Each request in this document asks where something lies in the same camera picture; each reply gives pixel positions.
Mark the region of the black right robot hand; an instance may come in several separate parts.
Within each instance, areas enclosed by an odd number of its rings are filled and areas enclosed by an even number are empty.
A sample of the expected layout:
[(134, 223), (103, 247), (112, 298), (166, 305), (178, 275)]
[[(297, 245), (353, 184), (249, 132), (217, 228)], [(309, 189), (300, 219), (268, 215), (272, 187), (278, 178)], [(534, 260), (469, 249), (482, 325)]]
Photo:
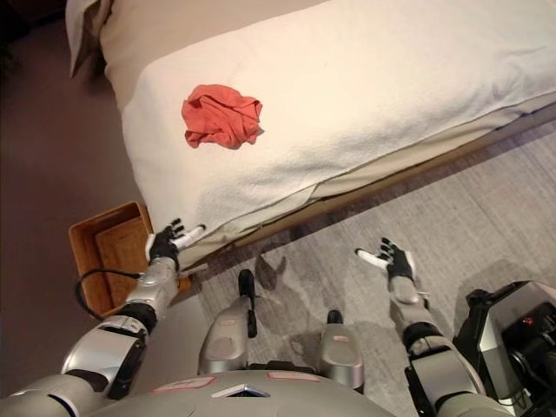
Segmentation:
[(371, 253), (364, 248), (356, 248), (354, 253), (364, 262), (385, 272), (390, 281), (396, 277), (405, 277), (414, 281), (415, 269), (412, 254), (400, 248), (389, 238), (381, 238), (376, 253)]

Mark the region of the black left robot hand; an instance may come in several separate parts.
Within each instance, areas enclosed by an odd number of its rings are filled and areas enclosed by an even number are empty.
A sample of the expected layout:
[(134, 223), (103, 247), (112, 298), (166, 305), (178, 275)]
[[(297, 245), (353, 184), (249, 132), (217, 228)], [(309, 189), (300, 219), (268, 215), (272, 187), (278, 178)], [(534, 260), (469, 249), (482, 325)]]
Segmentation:
[(149, 234), (145, 244), (145, 255), (148, 264), (157, 259), (170, 259), (175, 269), (180, 267), (179, 254), (197, 242), (206, 231), (204, 224), (186, 230), (180, 218), (175, 218), (164, 229), (156, 234)]

